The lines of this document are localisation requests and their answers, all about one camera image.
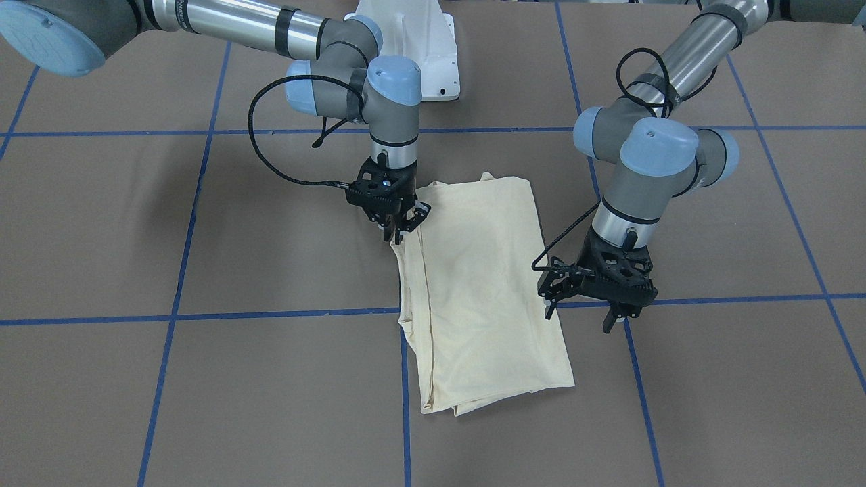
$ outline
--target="black tape band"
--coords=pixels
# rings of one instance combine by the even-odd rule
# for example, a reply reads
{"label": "black tape band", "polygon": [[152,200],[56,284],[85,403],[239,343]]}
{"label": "black tape band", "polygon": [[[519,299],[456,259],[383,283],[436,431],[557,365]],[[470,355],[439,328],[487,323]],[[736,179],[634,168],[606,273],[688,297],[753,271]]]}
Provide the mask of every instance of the black tape band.
{"label": "black tape band", "polygon": [[794,20],[791,18],[791,0],[779,0],[779,16],[782,20]]}
{"label": "black tape band", "polygon": [[686,186],[686,189],[682,190],[681,192],[678,192],[677,194],[675,194],[671,198],[679,198],[680,196],[686,194],[689,190],[694,188],[695,183],[698,182],[698,174],[701,172],[701,168],[703,166],[705,166],[705,164],[696,164],[695,163],[695,175],[692,176],[692,181],[690,183],[688,183],[688,186]]}
{"label": "black tape band", "polygon": [[725,5],[724,3],[713,3],[706,9],[701,10],[701,13],[692,20],[692,23],[695,23],[695,21],[703,16],[723,16],[727,20],[731,21],[737,29],[737,43],[734,44],[734,49],[737,49],[740,44],[743,43],[743,37],[746,36],[749,22],[746,20],[746,16],[744,16],[742,12],[730,5]]}
{"label": "black tape band", "polygon": [[658,221],[661,220],[661,218],[655,218],[655,219],[652,219],[652,220],[646,220],[646,219],[643,219],[643,218],[636,218],[636,217],[632,217],[632,216],[626,215],[625,213],[623,213],[623,212],[621,212],[620,210],[617,210],[616,208],[614,208],[613,206],[611,206],[611,204],[608,203],[607,200],[604,199],[604,197],[601,198],[601,202],[602,202],[602,205],[604,205],[604,208],[607,208],[607,211],[613,213],[613,214],[616,215],[617,217],[622,218],[623,220],[630,221],[630,222],[632,222],[633,224],[639,224],[639,225],[652,225],[652,224],[657,224]]}
{"label": "black tape band", "polygon": [[653,75],[652,73],[644,73],[644,74],[638,76],[637,78],[635,78],[635,80],[632,81],[629,84],[629,86],[626,87],[626,89],[631,88],[632,86],[636,85],[637,83],[646,83],[646,84],[650,85],[651,87],[657,89],[659,93],[664,93],[665,99],[667,101],[670,101],[671,103],[673,103],[674,106],[677,106],[682,102],[682,97],[676,91],[676,88],[674,88],[674,85],[667,83],[668,86],[665,87],[664,86],[665,85],[664,78],[662,78],[659,75]]}
{"label": "black tape band", "polygon": [[276,17],[276,28],[274,30],[274,47],[276,53],[285,57],[292,57],[288,53],[288,25],[292,22],[292,16],[297,10],[282,9]]}
{"label": "black tape band", "polygon": [[718,182],[719,182],[719,179],[721,179],[721,175],[722,175],[722,173],[725,172],[725,168],[727,167],[727,146],[725,145],[725,140],[721,138],[721,134],[720,134],[720,133],[716,132],[716,131],[713,130],[712,128],[707,128],[707,129],[704,129],[704,130],[708,130],[708,131],[710,131],[710,132],[712,132],[712,133],[715,133],[715,135],[716,135],[716,136],[721,140],[721,146],[725,148],[725,164],[723,164],[723,165],[721,166],[721,172],[719,172],[719,177],[716,178],[715,181],[713,181],[712,183],[710,183],[710,184],[708,184],[708,185],[704,185],[704,187],[706,188],[706,187],[709,187],[709,186],[712,186],[712,185],[718,183]]}
{"label": "black tape band", "polygon": [[[349,78],[349,86],[355,88],[358,93],[363,93],[364,83],[367,80],[367,70],[355,68]],[[346,119],[351,123],[367,123],[364,114],[361,113],[361,105],[358,96],[352,90],[346,90]]]}
{"label": "black tape band", "polygon": [[196,30],[192,28],[192,24],[190,24],[190,14],[186,10],[188,3],[188,0],[177,0],[174,3],[174,16],[178,19],[178,24],[181,29],[191,32],[192,34],[198,34]]}
{"label": "black tape band", "polygon": [[132,9],[132,14],[135,16],[135,35],[141,34],[141,10],[135,0],[126,0],[129,3],[129,8]]}
{"label": "black tape band", "polygon": [[334,41],[334,42],[331,42],[330,44],[326,45],[325,49],[330,48],[334,44],[344,44],[346,46],[349,46],[352,49],[355,49],[355,51],[361,55],[361,59],[364,60],[364,67],[366,68],[367,66],[370,66],[370,62],[367,60],[367,56],[364,55],[364,51],[362,51],[361,48],[359,48],[355,44],[352,44],[351,42],[346,42],[346,41]]}
{"label": "black tape band", "polygon": [[145,0],[145,15],[147,15],[147,22],[151,23],[151,25],[159,30],[162,30],[162,27],[159,27],[157,23],[157,18],[153,15],[153,0]]}
{"label": "black tape band", "polygon": [[330,20],[325,17],[322,20],[322,24],[319,26],[319,33],[316,35],[316,59],[319,59],[319,55],[321,55],[321,47],[322,47],[322,34],[325,32],[325,24]]}
{"label": "black tape band", "polygon": [[646,110],[647,113],[649,113],[650,117],[658,117],[658,115],[652,109],[652,107],[647,107],[645,105],[641,105],[640,103],[635,103],[635,101],[632,100],[631,98],[629,98],[628,96],[622,95],[619,98],[617,98],[617,100],[628,100],[630,103],[633,103],[635,105],[635,107],[640,107],[640,108],[643,108],[644,110]]}
{"label": "black tape band", "polygon": [[412,144],[415,143],[416,140],[418,140],[418,136],[416,135],[416,136],[415,136],[415,139],[412,139],[412,140],[409,140],[409,141],[406,141],[406,142],[398,142],[397,144],[395,144],[395,143],[393,143],[393,142],[385,142],[385,141],[383,141],[383,140],[379,140],[379,139],[373,137],[373,134],[372,134],[372,133],[370,134],[370,138],[373,139],[373,142],[376,142],[376,143],[379,144],[380,146],[386,146],[386,147],[406,147],[406,146],[411,146]]}

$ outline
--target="grid of blue tape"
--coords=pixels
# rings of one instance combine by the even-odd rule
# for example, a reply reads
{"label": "grid of blue tape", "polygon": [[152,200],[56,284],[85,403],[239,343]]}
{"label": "grid of blue tape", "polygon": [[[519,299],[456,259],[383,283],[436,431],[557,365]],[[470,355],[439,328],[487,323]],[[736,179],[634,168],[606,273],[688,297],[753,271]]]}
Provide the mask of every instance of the grid of blue tape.
{"label": "grid of blue tape", "polygon": [[[559,33],[562,40],[562,47],[565,51],[565,61],[568,67],[568,74],[571,79],[572,84],[572,92],[574,95],[575,106],[578,110],[578,114],[582,111],[582,106],[580,103],[580,95],[578,92],[577,82],[574,76],[574,67],[572,64],[571,52],[568,47],[568,41],[565,36],[565,25],[562,21],[562,15],[559,9],[559,3],[555,3],[556,17],[557,23],[559,25]],[[13,138],[17,137],[112,137],[112,136],[149,136],[149,135],[206,135],[207,140],[205,142],[204,154],[202,156],[202,163],[198,174],[198,182],[196,187],[195,197],[193,199],[193,206],[190,214],[190,221],[187,228],[186,241],[184,244],[184,254],[181,259],[180,270],[178,272],[178,287],[175,293],[174,302],[171,308],[170,315],[135,315],[135,316],[90,316],[90,317],[72,317],[72,318],[45,318],[45,319],[18,319],[18,320],[0,320],[0,327],[8,327],[8,326],[36,326],[36,325],[55,325],[55,324],[75,324],[75,323],[120,323],[120,322],[148,322],[148,321],[168,321],[169,327],[166,332],[165,337],[165,346],[163,350],[163,357],[160,361],[160,369],[158,372],[158,380],[156,391],[154,393],[153,398],[153,406],[150,421],[147,427],[147,435],[145,439],[145,447],[142,452],[141,466],[139,468],[139,479],[138,486],[142,487],[145,484],[146,474],[147,474],[147,466],[150,458],[153,435],[156,430],[156,424],[159,413],[159,403],[162,397],[162,389],[165,383],[165,375],[167,373],[168,360],[169,355],[171,353],[171,343],[174,335],[174,329],[178,321],[198,321],[198,320],[236,320],[236,319],[258,319],[258,318],[288,318],[288,317],[300,317],[300,316],[325,316],[325,315],[395,315],[399,313],[399,308],[357,308],[357,309],[317,309],[317,310],[294,310],[294,311],[273,311],[273,312],[246,312],[246,313],[198,313],[198,314],[180,314],[180,300],[181,295],[183,293],[184,287],[184,278],[186,275],[186,265],[189,260],[191,243],[192,243],[192,235],[195,230],[196,224],[196,214],[197,214],[197,204],[198,197],[202,189],[202,180],[204,179],[204,174],[207,170],[208,158],[210,156],[210,146],[213,141],[213,137],[215,135],[240,135],[246,134],[246,130],[236,129],[236,130],[216,130],[216,122],[217,122],[217,114],[219,110],[219,102],[223,91],[223,83],[225,80],[226,68],[229,64],[229,55],[231,53],[231,43],[227,42],[225,51],[223,54],[223,65],[220,69],[219,82],[217,83],[216,94],[214,97],[213,109],[211,112],[210,125],[208,130],[153,130],[153,131],[92,131],[92,132],[17,132],[16,125],[21,117],[21,113],[24,109],[24,106],[27,102],[30,89],[33,87],[33,83],[36,80],[36,76],[39,72],[39,68],[34,68],[30,78],[28,79],[27,85],[24,89],[24,92],[21,96],[21,99],[18,103],[18,106],[15,111],[15,115],[10,123],[9,129],[0,133],[0,138],[3,139],[3,144],[0,145],[0,160],[3,159],[4,154],[6,153],[6,149],[9,146],[10,141]],[[662,299],[657,300],[654,303],[654,306],[672,306],[672,305],[700,305],[700,304],[725,304],[725,303],[736,303],[736,302],[787,302],[787,301],[824,301],[827,304],[828,310],[830,311],[830,315],[837,327],[837,332],[839,333],[840,338],[842,339],[843,345],[845,347],[846,352],[851,361],[851,365],[854,367],[857,378],[860,380],[861,388],[864,393],[866,393],[866,380],[863,376],[863,370],[860,367],[860,364],[857,360],[857,357],[854,353],[853,348],[850,345],[847,334],[845,333],[844,326],[839,319],[838,313],[836,311],[836,307],[834,305],[835,300],[848,300],[848,299],[866,299],[866,293],[841,293],[841,294],[832,294],[827,290],[826,285],[824,284],[824,279],[821,276],[821,272],[818,268],[818,264],[815,261],[814,256],[811,252],[811,247],[806,239],[805,233],[803,232],[802,227],[800,226],[799,219],[797,217],[797,213],[794,210],[794,207],[791,203],[791,200],[788,198],[788,193],[785,188],[785,184],[782,181],[782,178],[779,175],[779,171],[776,168],[775,161],[772,157],[772,153],[770,151],[769,145],[767,145],[763,132],[765,130],[866,130],[866,125],[826,125],[826,126],[762,126],[758,122],[757,117],[752,109],[752,104],[749,101],[748,95],[746,94],[746,90],[743,87],[742,81],[740,80],[739,74],[737,73],[737,69],[734,66],[734,61],[730,56],[727,57],[727,63],[731,68],[731,72],[734,75],[734,79],[737,83],[737,86],[740,89],[740,94],[742,95],[743,101],[746,104],[746,109],[750,117],[752,118],[753,124],[751,126],[718,126],[711,128],[719,128],[723,130],[749,130],[757,132],[761,145],[765,151],[767,159],[772,168],[773,175],[776,179],[776,182],[779,186],[779,190],[782,193],[783,199],[785,200],[785,205],[789,211],[791,219],[794,223],[794,226],[797,229],[798,235],[800,237],[801,243],[805,249],[806,255],[809,258],[809,262],[812,268],[812,271],[818,280],[819,287],[821,289],[821,294],[812,294],[812,295],[763,295],[763,296],[741,296],[741,297],[709,297],[709,298],[680,298],[680,299]],[[422,133],[526,133],[526,132],[569,132],[571,131],[571,127],[466,127],[466,128],[425,128],[422,129]],[[268,130],[262,129],[258,130],[258,133],[318,133],[318,130],[313,129],[287,129],[287,130]],[[366,129],[340,129],[335,131],[334,133],[366,133]],[[592,178],[592,188],[595,191],[597,198],[600,198],[601,193],[598,187],[598,181],[596,179],[594,161],[592,158],[587,157],[587,165],[590,170],[591,178]],[[560,305],[561,308],[598,308],[607,306],[604,302],[568,302]],[[641,407],[643,410],[643,418],[644,424],[647,430],[647,438],[649,440],[649,448],[650,453],[653,458],[653,464],[656,468],[656,480],[660,487],[665,485],[664,482],[664,474],[662,470],[661,460],[658,454],[658,447],[656,444],[655,433],[653,432],[652,427],[652,419],[650,416],[650,407],[649,402],[646,397],[646,393],[643,389],[643,378],[640,372],[640,363],[637,358],[637,349],[635,346],[635,342],[632,338],[630,323],[628,320],[624,322],[624,331],[626,337],[626,344],[629,349],[629,354],[631,357],[632,368],[635,374],[635,382],[637,388],[637,394],[640,399]],[[399,335],[400,339],[400,351],[401,351],[401,368],[402,368],[402,388],[403,388],[403,425],[404,425],[404,484],[409,487],[411,486],[411,467],[410,467],[410,459],[411,459],[411,448],[410,448],[410,414],[409,414],[409,381],[408,381],[408,363],[407,363],[407,349],[406,349],[406,341],[401,333]]]}

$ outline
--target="floor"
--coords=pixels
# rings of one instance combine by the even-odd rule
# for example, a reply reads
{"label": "floor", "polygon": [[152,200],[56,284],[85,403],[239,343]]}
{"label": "floor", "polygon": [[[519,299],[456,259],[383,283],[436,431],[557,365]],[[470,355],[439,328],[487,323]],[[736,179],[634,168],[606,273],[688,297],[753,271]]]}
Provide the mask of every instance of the floor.
{"label": "floor", "polygon": [[[444,9],[463,91],[423,107],[419,184],[529,179],[549,241],[611,176],[574,149],[578,113],[696,10]],[[674,115],[730,130],[742,161],[670,205],[656,305],[610,335],[598,303],[564,306],[577,386],[460,418],[418,411],[378,230],[249,148],[249,99],[284,60],[148,33],[85,78],[4,42],[0,63],[1,485],[866,484],[859,28],[746,39]],[[357,127],[311,149],[319,122],[278,94],[256,123],[301,177],[349,179],[367,151]]]}

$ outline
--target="blue joint cap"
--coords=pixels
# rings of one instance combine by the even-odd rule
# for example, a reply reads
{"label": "blue joint cap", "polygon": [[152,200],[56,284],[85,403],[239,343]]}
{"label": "blue joint cap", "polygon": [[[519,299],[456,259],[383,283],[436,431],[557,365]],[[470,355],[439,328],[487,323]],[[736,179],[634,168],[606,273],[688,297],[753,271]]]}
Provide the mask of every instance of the blue joint cap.
{"label": "blue joint cap", "polygon": [[866,5],[860,9],[860,13],[854,19],[854,25],[866,25]]}
{"label": "blue joint cap", "polygon": [[631,128],[619,158],[638,174],[663,178],[688,169],[698,143],[698,134],[682,123],[647,117]]}
{"label": "blue joint cap", "polygon": [[382,29],[378,27],[376,21],[368,16],[362,16],[360,14],[349,14],[346,16],[345,20],[357,20],[358,22],[363,23],[370,30],[371,34],[373,34],[373,37],[376,38],[378,52],[382,52],[382,46],[385,44],[385,39],[382,37]]}
{"label": "blue joint cap", "polygon": [[35,65],[78,77],[106,63],[96,42],[60,17],[15,0],[0,2],[0,34]]}
{"label": "blue joint cap", "polygon": [[408,57],[381,55],[372,60],[367,82],[394,103],[409,107],[421,103],[421,69]]}
{"label": "blue joint cap", "polygon": [[715,180],[718,183],[727,179],[737,169],[737,166],[740,165],[740,145],[737,144],[737,139],[730,132],[726,130],[714,130],[714,132],[719,134],[722,144],[725,145],[725,169],[721,172],[719,178]]}
{"label": "blue joint cap", "polygon": [[[310,61],[295,61],[288,65],[286,76],[309,75]],[[289,106],[304,114],[316,115],[316,100],[313,97],[313,81],[298,80],[286,83],[286,100]]]}
{"label": "blue joint cap", "polygon": [[598,117],[598,112],[604,110],[604,107],[592,107],[584,110],[578,117],[578,121],[574,122],[574,146],[578,150],[593,159],[598,159],[595,156],[595,150],[592,148],[592,130],[595,128],[595,119]]}

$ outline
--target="cream cloth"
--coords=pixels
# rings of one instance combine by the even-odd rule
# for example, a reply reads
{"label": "cream cloth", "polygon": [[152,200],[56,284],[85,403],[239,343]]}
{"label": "cream cloth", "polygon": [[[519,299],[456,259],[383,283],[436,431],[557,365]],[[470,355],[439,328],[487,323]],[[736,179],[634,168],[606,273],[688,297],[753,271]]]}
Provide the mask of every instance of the cream cloth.
{"label": "cream cloth", "polygon": [[529,181],[417,190],[433,209],[392,245],[400,326],[415,351],[421,412],[459,416],[500,399],[574,386],[559,317],[544,319],[530,263],[544,249]]}

